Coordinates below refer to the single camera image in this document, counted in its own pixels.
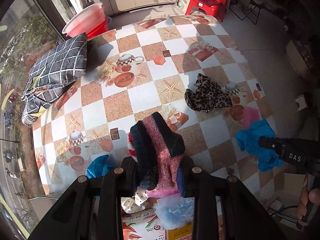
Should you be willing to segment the person's hand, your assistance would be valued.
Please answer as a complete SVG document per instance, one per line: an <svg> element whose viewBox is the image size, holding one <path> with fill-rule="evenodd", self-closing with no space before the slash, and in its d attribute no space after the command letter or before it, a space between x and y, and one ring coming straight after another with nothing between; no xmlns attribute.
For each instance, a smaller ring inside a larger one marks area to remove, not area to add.
<svg viewBox="0 0 320 240"><path fill-rule="evenodd" d="M307 226L307 222L303 221L303 218L307 216L308 204L313 204L313 207L317 205L317 211L311 221L319 222L319 189L308 189L309 178L312 178L312 175L307 173L304 178L303 187L296 209L296 216L298 218L296 227L298 229L302 229L302 227Z"/></svg>

